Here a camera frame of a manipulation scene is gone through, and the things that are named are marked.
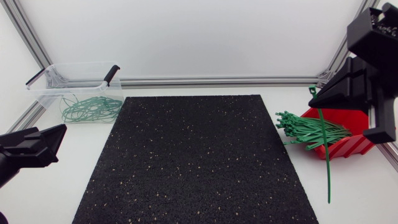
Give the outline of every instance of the red bin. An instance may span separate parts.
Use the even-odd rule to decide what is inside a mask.
[[[322,109],[322,112],[325,120],[340,124],[353,133],[353,136],[343,138],[329,146],[330,160],[340,156],[347,158],[356,153],[361,153],[363,155],[374,146],[374,144],[362,134],[365,129],[369,128],[368,116],[362,111]],[[311,108],[305,112],[302,117],[319,118],[318,109]],[[319,158],[326,159],[324,145],[318,146],[314,150],[317,152]]]

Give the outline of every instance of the white wall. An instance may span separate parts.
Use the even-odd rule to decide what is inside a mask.
[[[40,70],[10,18],[0,5],[0,134],[34,102],[25,83]]]
[[[54,63],[145,78],[317,75],[362,0],[20,2]]]

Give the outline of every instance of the speckled mat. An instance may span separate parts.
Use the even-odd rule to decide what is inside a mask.
[[[317,223],[259,95],[127,98],[74,223]]]

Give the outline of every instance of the black handle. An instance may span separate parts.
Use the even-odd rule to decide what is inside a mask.
[[[33,76],[25,85],[28,85],[29,83],[31,83],[32,81],[34,81],[43,71],[45,70],[45,68],[41,69],[35,76]]]
[[[112,78],[114,77],[114,74],[116,74],[116,72],[117,72],[119,69],[120,69],[119,66],[113,65],[112,68],[111,68],[111,70],[108,72],[108,74],[106,74],[106,76],[105,76],[105,78],[104,78],[104,81],[107,81],[107,82],[108,82],[108,86],[109,86],[109,83],[111,82]]]

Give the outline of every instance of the bundle of cable ties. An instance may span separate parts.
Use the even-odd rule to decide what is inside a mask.
[[[318,118],[302,118],[292,113],[276,113],[282,117],[277,119],[280,124],[277,128],[284,128],[288,137],[296,137],[296,140],[284,142],[284,144],[313,143],[305,147],[306,150],[321,146],[323,142],[322,124]],[[326,140],[328,144],[334,144],[340,139],[352,136],[352,133],[342,125],[325,120]]]

